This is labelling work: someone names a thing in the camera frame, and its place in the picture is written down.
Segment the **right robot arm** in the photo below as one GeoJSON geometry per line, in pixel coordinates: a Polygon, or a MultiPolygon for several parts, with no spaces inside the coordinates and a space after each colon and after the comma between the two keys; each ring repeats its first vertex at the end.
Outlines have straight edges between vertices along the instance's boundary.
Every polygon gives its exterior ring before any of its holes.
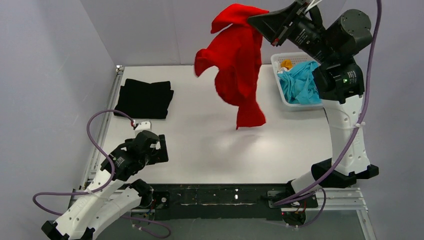
{"type": "Polygon", "coordinates": [[[379,23],[372,24],[361,10],[349,9],[324,27],[316,0],[296,0],[286,8],[250,16],[247,22],[271,45],[290,41],[318,62],[312,74],[330,130],[331,158],[289,181],[289,196],[274,205],[377,176],[379,168],[370,163],[363,135],[371,74],[363,73],[355,55],[366,47],[374,51],[379,23]]]}

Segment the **red t-shirt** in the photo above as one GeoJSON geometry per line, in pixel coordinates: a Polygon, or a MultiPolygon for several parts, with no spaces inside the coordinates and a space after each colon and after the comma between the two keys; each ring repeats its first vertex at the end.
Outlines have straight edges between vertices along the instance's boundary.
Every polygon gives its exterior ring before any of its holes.
{"type": "Polygon", "coordinates": [[[236,128],[260,127],[266,123],[256,98],[262,66],[263,36],[248,23],[248,18],[267,14],[268,10],[233,3],[211,22],[216,36],[194,59],[194,73],[217,67],[215,90],[220,98],[238,108],[236,128]]]}

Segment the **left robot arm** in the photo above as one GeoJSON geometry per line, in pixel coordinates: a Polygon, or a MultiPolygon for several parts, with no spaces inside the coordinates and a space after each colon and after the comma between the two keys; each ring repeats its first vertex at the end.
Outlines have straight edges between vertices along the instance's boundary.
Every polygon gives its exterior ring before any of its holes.
{"type": "Polygon", "coordinates": [[[41,230],[50,240],[94,240],[129,210],[153,203],[154,189],[142,179],[128,183],[144,167],[168,162],[166,137],[142,130],[102,162],[91,184],[74,204],[41,230]]]}

